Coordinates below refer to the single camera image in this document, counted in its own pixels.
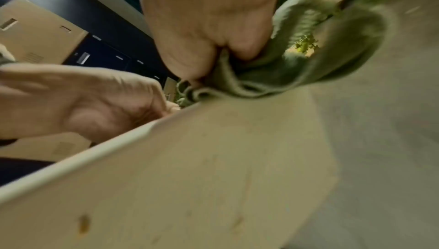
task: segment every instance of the folded fabric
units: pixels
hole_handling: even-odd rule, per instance
[[[288,50],[300,37],[312,33],[330,17],[328,40],[310,57]],[[211,97],[256,99],[300,85],[332,80],[361,67],[382,44],[386,19],[368,7],[353,5],[340,11],[336,2],[300,0],[280,7],[273,17],[273,34],[260,54],[241,61],[224,48],[201,87],[187,81],[177,85],[188,106]]]

